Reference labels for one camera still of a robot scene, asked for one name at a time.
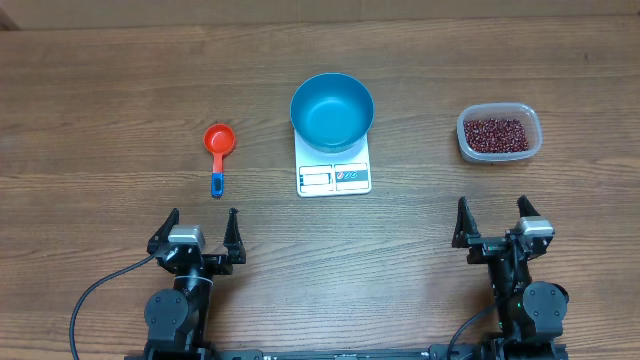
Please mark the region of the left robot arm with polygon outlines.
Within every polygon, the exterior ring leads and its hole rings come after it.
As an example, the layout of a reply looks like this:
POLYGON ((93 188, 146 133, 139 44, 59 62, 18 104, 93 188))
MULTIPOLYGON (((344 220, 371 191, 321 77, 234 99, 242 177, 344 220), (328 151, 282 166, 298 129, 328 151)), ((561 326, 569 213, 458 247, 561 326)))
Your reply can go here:
POLYGON ((246 262, 239 232, 238 210, 231 208, 223 246, 225 254, 203 252, 205 238, 198 225, 181 225, 173 209, 149 239, 147 252, 160 267, 174 275, 173 286, 154 293, 144 309, 148 326, 145 359, 219 359, 205 339, 213 278, 230 275, 233 266, 246 262))

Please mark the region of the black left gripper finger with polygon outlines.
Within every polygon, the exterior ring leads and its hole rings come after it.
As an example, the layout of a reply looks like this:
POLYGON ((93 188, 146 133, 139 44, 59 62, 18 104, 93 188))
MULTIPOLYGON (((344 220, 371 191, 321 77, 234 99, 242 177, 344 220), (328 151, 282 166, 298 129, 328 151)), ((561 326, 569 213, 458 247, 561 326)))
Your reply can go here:
POLYGON ((179 223, 180 212, 177 208, 173 208, 165 222, 149 239, 150 245, 161 245, 168 241, 172 228, 179 223))
POLYGON ((238 210, 236 208, 229 209, 229 217, 226 225, 223 246, 229 253, 243 253, 244 244, 241 239, 239 224, 237 218, 238 210))

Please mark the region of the red scoop with blue handle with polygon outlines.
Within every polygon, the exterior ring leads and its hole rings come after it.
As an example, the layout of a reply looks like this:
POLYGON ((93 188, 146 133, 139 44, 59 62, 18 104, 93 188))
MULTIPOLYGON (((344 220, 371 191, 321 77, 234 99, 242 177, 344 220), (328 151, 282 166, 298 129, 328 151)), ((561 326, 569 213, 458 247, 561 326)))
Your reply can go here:
POLYGON ((235 148, 236 136, 229 125, 213 124, 203 136, 205 148, 213 158, 211 176, 211 196, 220 198, 224 194, 224 158, 235 148))

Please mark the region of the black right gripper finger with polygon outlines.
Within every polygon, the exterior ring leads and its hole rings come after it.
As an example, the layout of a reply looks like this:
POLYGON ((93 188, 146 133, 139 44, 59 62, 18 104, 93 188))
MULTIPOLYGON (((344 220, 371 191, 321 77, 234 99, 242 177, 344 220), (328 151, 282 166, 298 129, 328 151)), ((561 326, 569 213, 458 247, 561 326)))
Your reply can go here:
POLYGON ((539 216, 539 212, 534 208, 534 206, 525 195, 522 195, 518 198, 517 206, 520 217, 539 216))
POLYGON ((453 248, 470 248, 477 246, 481 240, 475 219, 465 197, 458 200, 457 220, 452 237, 453 248))

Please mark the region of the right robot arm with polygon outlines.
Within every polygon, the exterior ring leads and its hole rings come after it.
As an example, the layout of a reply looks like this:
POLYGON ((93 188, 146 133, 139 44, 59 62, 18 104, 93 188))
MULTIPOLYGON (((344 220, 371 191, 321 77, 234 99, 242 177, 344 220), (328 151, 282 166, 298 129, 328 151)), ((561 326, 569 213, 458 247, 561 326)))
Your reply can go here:
POLYGON ((446 348, 448 359, 566 359, 566 347, 555 339, 563 334, 569 295, 560 285, 532 280, 528 262, 547 252, 555 235, 526 196, 517 200, 519 220, 502 236, 481 235, 467 200, 458 201, 452 246, 469 250, 469 264, 485 264, 495 302, 467 320, 446 348), (498 333, 478 345, 460 344, 462 333, 477 320, 495 312, 498 333))

